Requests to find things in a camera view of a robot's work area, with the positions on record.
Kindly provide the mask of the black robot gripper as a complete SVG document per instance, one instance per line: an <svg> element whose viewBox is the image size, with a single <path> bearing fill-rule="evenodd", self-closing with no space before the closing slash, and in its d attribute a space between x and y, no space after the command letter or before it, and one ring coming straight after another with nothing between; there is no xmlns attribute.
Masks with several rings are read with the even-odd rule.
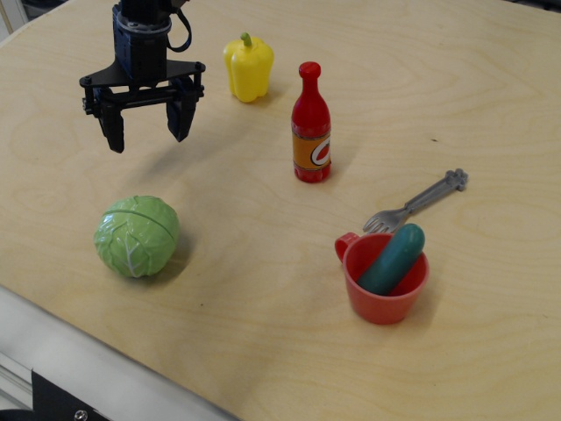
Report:
<svg viewBox="0 0 561 421"><path fill-rule="evenodd" d="M124 109L163 103L167 127L178 142L189 134L203 97L199 62L172 61L192 42L189 21L179 4L116 4L112 9L115 60L80 80L83 109L95 116L110 150L124 151Z"/></svg>

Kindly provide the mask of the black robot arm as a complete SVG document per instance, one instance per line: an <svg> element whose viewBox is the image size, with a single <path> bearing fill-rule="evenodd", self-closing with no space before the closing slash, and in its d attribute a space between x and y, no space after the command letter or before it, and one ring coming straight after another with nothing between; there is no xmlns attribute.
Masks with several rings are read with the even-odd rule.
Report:
<svg viewBox="0 0 561 421"><path fill-rule="evenodd" d="M172 61L192 42L182 1L120 1L112 8L114 61L80 79L84 112L94 116L116 153L124 151L122 111L163 103L167 127L179 142L189 134L204 96L199 61Z"/></svg>

